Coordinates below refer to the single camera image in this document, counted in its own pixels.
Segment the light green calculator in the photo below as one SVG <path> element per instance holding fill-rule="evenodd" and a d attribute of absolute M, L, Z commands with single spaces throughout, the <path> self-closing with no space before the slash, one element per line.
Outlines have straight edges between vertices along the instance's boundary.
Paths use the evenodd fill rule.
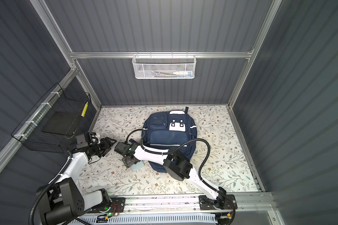
<path fill-rule="evenodd" d="M 142 169 L 143 167 L 145 166 L 145 163 L 143 161 L 139 161 L 133 165 L 130 166 L 130 169 L 133 171 L 133 172 L 136 172 L 140 169 Z"/>

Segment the navy blue student backpack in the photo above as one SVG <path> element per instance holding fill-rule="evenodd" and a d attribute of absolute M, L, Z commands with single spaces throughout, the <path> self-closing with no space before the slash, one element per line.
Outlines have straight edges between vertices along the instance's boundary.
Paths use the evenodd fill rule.
<path fill-rule="evenodd" d="M 143 125 L 142 144 L 145 147 L 171 150 L 196 139 L 197 127 L 188 109 L 152 113 Z"/>

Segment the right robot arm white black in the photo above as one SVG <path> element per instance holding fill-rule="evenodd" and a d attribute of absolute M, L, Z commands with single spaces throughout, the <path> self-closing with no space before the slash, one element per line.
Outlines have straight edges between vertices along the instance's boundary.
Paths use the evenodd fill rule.
<path fill-rule="evenodd" d="M 205 194 L 207 202 L 211 203 L 215 209 L 223 209 L 226 205 L 227 192 L 201 176 L 201 169 L 210 154 L 210 145 L 204 139 L 198 139 L 198 141 L 207 145 L 207 155 L 198 171 L 195 170 L 190 159 L 179 150 L 186 147 L 189 144 L 188 142 L 174 146 L 172 150 L 151 148 L 138 142 L 131 144 L 119 142 L 114 151 L 123 156 L 122 161 L 127 168 L 143 160 L 162 165 L 173 179 L 187 181 L 195 185 Z"/>

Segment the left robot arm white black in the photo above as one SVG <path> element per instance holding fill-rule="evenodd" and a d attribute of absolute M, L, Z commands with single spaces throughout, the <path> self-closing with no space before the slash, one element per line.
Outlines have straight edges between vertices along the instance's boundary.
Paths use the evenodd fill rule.
<path fill-rule="evenodd" d="M 69 156 L 60 172 L 47 185 L 37 189 L 28 223 L 34 224 L 35 212 L 39 213 L 43 225 L 67 225 L 90 211 L 107 213 L 114 210 L 115 204 L 105 189 L 83 195 L 76 181 L 83 167 L 91 163 L 94 156 L 106 156 L 115 143 L 115 139 L 101 138 L 95 132 L 76 136 L 76 140 L 67 147 Z"/>

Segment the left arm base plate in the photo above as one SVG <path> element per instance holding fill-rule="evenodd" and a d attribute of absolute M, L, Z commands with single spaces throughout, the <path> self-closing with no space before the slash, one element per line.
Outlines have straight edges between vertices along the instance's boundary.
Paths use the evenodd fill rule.
<path fill-rule="evenodd" d="M 122 213 L 124 211 L 126 198 L 110 197 L 109 202 L 104 202 L 98 206 L 92 207 L 88 213 Z"/>

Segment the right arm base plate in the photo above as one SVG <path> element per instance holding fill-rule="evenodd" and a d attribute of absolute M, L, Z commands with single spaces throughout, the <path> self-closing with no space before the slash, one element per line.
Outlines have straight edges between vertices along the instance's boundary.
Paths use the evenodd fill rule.
<path fill-rule="evenodd" d="M 219 196 L 216 200 L 209 199 L 205 195 L 198 196 L 200 209 L 208 210 L 233 210 L 237 209 L 237 201 L 234 195 Z"/>

